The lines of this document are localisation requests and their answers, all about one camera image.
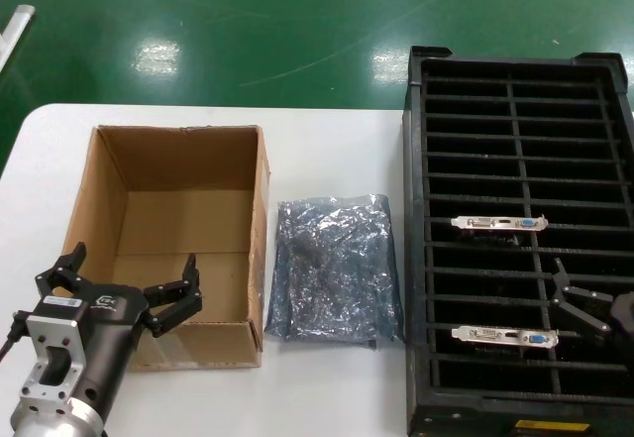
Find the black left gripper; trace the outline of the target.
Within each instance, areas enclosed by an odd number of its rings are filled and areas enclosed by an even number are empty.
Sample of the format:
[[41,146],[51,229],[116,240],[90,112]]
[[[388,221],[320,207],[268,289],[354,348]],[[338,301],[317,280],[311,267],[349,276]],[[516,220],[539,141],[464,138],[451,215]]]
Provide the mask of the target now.
[[150,286],[143,292],[127,285],[93,284],[79,273],[86,256],[85,244],[78,242],[69,254],[36,276],[36,286],[41,299],[88,300],[93,334],[76,397],[95,410],[110,410],[145,326],[158,338],[202,310],[200,275],[196,256],[190,254],[181,280]]

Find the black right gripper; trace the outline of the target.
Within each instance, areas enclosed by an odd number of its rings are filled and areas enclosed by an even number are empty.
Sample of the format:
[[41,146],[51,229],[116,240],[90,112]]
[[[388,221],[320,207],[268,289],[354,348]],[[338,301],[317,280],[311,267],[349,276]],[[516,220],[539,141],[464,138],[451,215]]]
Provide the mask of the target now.
[[555,292],[550,311],[564,329],[573,332],[613,329],[623,340],[633,340],[633,292],[619,294],[613,300],[610,294],[572,285],[562,260],[555,258],[555,264],[557,272],[552,275]]

